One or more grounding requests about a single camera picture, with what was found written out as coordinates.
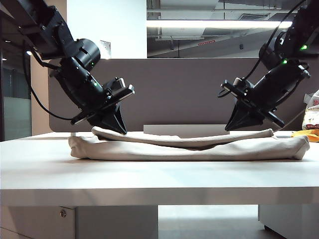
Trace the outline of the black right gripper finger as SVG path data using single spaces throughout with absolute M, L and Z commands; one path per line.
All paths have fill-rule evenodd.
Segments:
M 263 120 L 264 117 L 252 115 L 243 109 L 235 109 L 231 117 L 231 129 L 262 125 Z
M 226 131 L 231 131 L 249 126 L 250 115 L 246 105 L 242 101 L 237 101 L 232 115 L 225 127 Z

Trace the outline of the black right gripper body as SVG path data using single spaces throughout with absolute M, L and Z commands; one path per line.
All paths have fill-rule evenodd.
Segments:
M 256 84 L 236 79 L 233 84 L 225 81 L 221 87 L 231 93 L 237 101 L 242 101 L 250 114 L 264 117 L 276 126 L 284 127 L 284 121 L 274 112 L 303 79 L 311 76 L 308 68 L 307 63 L 281 63 Z

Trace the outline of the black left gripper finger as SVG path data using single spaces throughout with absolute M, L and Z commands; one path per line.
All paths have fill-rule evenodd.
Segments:
M 110 118 L 110 128 L 120 134 L 127 134 L 126 126 L 121 115 L 121 106 L 116 104 L 113 107 Z
M 118 120 L 119 113 L 108 112 L 106 114 L 94 113 L 87 121 L 92 126 L 98 126 L 103 129 L 110 129 L 113 131 L 120 131 L 120 123 Z

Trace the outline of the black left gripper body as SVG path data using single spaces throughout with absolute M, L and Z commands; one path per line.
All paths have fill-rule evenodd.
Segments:
M 94 113 L 112 112 L 114 105 L 135 93 L 133 85 L 125 85 L 122 78 L 115 77 L 104 85 L 99 84 L 74 57 L 61 59 L 60 66 L 50 75 L 81 111 L 72 118 L 72 125 L 87 121 Z

